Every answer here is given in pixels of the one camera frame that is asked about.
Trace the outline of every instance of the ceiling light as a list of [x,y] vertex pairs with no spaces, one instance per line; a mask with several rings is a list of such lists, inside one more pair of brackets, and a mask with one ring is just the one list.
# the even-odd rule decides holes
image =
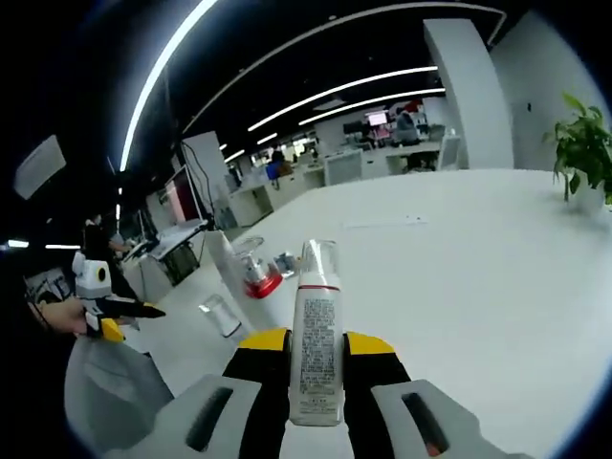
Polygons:
[[80,246],[64,246],[62,244],[47,244],[45,249],[58,249],[64,251],[78,251]]
[[381,74],[381,75],[375,75],[375,76],[369,76],[368,78],[363,78],[363,79],[358,79],[357,81],[353,81],[352,83],[346,83],[346,84],[342,84],[341,86],[338,86],[336,88],[332,88],[329,89],[327,91],[324,91],[320,94],[316,94],[312,97],[306,98],[298,103],[294,103],[293,105],[290,105],[287,108],[283,108],[282,110],[274,113],[273,115],[270,115],[269,117],[263,119],[262,121],[254,124],[253,126],[251,126],[249,128],[249,132],[254,131],[255,129],[257,129],[258,127],[263,126],[264,124],[266,124],[269,121],[272,121],[278,117],[280,117],[281,115],[284,115],[288,112],[291,112],[292,110],[296,109],[297,107],[301,107],[302,105],[305,105],[309,102],[312,102],[313,100],[317,100],[318,98],[324,98],[325,96],[329,96],[330,94],[334,94],[338,91],[342,91],[344,89],[347,88],[352,88],[354,86],[359,86],[360,84],[365,84],[365,83],[369,83],[371,81],[377,81],[379,79],[385,79],[385,78],[391,78],[391,77],[400,77],[402,75],[409,75],[409,74],[418,74],[420,72],[434,72],[438,70],[438,67],[435,65],[431,65],[429,67],[417,67],[415,69],[405,69],[405,70],[398,70],[396,72],[390,72],[388,74]]
[[240,151],[236,151],[233,155],[231,155],[229,158],[226,158],[226,164],[229,163],[231,160],[235,160],[236,158],[238,158],[240,155],[244,154],[245,150],[240,150]]
[[7,244],[12,249],[26,249],[30,245],[28,241],[18,241],[16,239],[9,239]]
[[271,141],[274,137],[277,137],[277,136],[278,136],[278,133],[275,132],[275,133],[271,134],[268,137],[264,137],[261,141],[257,141],[257,144],[261,145],[262,143],[265,143],[267,141]]
[[141,118],[142,110],[144,110],[144,106],[146,105],[146,102],[149,99],[149,96],[151,95],[151,91],[153,91],[155,83],[162,74],[165,64],[168,63],[168,60],[170,60],[170,58],[172,57],[176,49],[179,47],[183,39],[186,37],[186,35],[189,33],[189,31],[193,29],[193,26],[196,25],[200,18],[204,16],[204,14],[212,7],[212,5],[216,3],[216,1],[217,0],[202,0],[200,4],[195,7],[195,9],[185,19],[185,21],[183,21],[183,24],[181,24],[177,31],[172,35],[170,40],[165,45],[164,50],[157,58],[155,65],[153,65],[151,73],[144,82],[141,94],[139,95],[138,101],[136,102],[136,107],[134,107],[132,119],[130,120],[129,125],[127,126],[127,133],[125,134],[125,143],[123,144],[123,151],[121,152],[121,172],[123,172],[127,167],[127,160],[130,156],[132,142],[134,141],[134,133],[136,132],[136,126],[138,125],[138,121]]
[[419,90],[419,91],[410,91],[408,93],[392,94],[391,96],[384,96],[382,98],[371,98],[370,100],[364,100],[363,102],[351,103],[350,105],[345,105],[343,107],[336,108],[334,110],[330,110],[329,112],[325,112],[325,113],[323,113],[321,115],[317,115],[315,117],[308,118],[307,120],[300,121],[299,125],[303,126],[304,124],[308,124],[309,122],[312,122],[312,121],[315,121],[315,120],[320,120],[321,118],[331,117],[332,115],[335,115],[336,113],[344,112],[344,111],[350,110],[352,108],[361,107],[363,105],[368,105],[370,103],[382,102],[383,100],[389,100],[391,98],[409,98],[409,97],[412,97],[412,96],[421,96],[421,95],[424,95],[424,94],[444,93],[445,91],[446,91],[446,89],[444,89],[444,88],[422,89],[422,90]]

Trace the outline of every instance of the computer monitor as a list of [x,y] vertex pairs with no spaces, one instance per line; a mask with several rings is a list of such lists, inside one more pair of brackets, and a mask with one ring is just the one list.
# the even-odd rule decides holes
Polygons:
[[365,116],[370,126],[380,126],[388,123],[385,111],[368,113]]
[[344,134],[358,134],[363,130],[363,123],[361,121],[348,122],[342,126],[344,128]]

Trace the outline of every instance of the white pillar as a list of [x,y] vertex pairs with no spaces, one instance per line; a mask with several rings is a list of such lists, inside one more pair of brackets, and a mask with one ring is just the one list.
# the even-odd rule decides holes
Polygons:
[[428,19],[425,40],[447,89],[470,168],[514,166],[512,126],[489,51],[468,19]]
[[249,175],[252,169],[251,155],[239,156],[236,161],[238,162],[238,165],[240,166],[240,171],[242,172],[242,175],[245,177]]
[[[210,179],[210,195],[212,196],[213,204],[219,199],[227,199],[228,195],[230,194],[230,189],[228,188],[228,183],[226,182],[226,175],[228,175],[230,172],[228,171],[228,166],[225,163],[225,157],[219,149],[217,135],[214,132],[207,132],[205,134],[200,134],[199,136],[185,139],[185,143],[193,149],[197,155],[200,165]],[[196,175],[198,179],[200,179],[205,194],[202,195],[202,190],[200,189],[197,180],[194,181],[193,185],[203,198],[205,206],[208,207],[206,204],[208,202],[208,192],[206,188],[207,178],[202,173],[200,167],[193,158],[191,150],[189,150],[189,148],[184,148],[184,151],[189,170],[192,174]]]

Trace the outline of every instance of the white cabinet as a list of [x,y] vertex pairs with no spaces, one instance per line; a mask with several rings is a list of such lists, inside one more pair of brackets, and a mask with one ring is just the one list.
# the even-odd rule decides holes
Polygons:
[[266,208],[259,195],[265,194],[263,186],[250,190],[238,190],[229,196],[229,208],[239,227],[250,227],[272,211]]
[[152,256],[129,260],[122,269],[125,280],[142,301],[157,303],[172,290],[170,279]]
[[270,204],[274,210],[279,210],[285,204],[291,202],[300,194],[308,191],[303,174],[292,174],[278,179],[278,189],[269,182],[266,184],[266,192],[270,198]]
[[381,150],[364,151],[361,157],[364,180],[391,175],[386,155]]

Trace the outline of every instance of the white wall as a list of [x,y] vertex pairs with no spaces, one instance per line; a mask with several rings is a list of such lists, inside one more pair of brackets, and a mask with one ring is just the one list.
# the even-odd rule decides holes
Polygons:
[[[214,132],[207,132],[199,136],[185,139],[185,143],[193,148],[202,168],[210,179],[210,195],[212,196],[212,201],[216,202],[219,199],[225,200],[230,194],[228,183],[226,182],[226,175],[230,172],[225,164],[223,153],[219,150],[217,135]],[[200,186],[198,180],[194,179],[193,187],[196,192],[200,194],[205,206],[210,209],[208,204],[207,178],[198,167],[189,149],[185,148],[184,151],[192,176],[196,176],[202,183],[202,186]]]
[[491,51],[491,59],[511,113],[515,167],[552,170],[555,146],[542,143],[542,136],[555,122],[570,117],[563,91],[587,106],[600,107],[609,124],[609,108],[597,84],[572,48],[536,12],[525,14]]
[[450,112],[458,121],[461,165],[513,167],[510,115],[480,34],[468,19],[424,23],[426,44],[447,90]]
[[424,98],[423,106],[427,116],[427,124],[441,124],[456,128],[456,121],[450,113],[447,98]]

